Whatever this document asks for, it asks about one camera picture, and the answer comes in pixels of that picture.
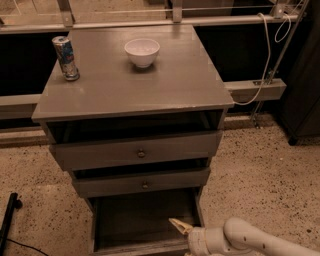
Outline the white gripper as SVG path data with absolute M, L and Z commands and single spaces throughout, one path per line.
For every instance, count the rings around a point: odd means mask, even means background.
M 169 222 L 182 234 L 188 235 L 188 247 L 193 256 L 212 256 L 223 254 L 226 249 L 222 228 L 201 228 L 176 218 Z

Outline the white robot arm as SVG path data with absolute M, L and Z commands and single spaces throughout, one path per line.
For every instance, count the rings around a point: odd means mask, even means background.
M 188 256 L 320 256 L 319 251 L 302 247 L 268 234 L 245 220 L 229 218 L 222 227 L 193 227 L 176 218 L 170 223 L 184 236 L 188 245 Z

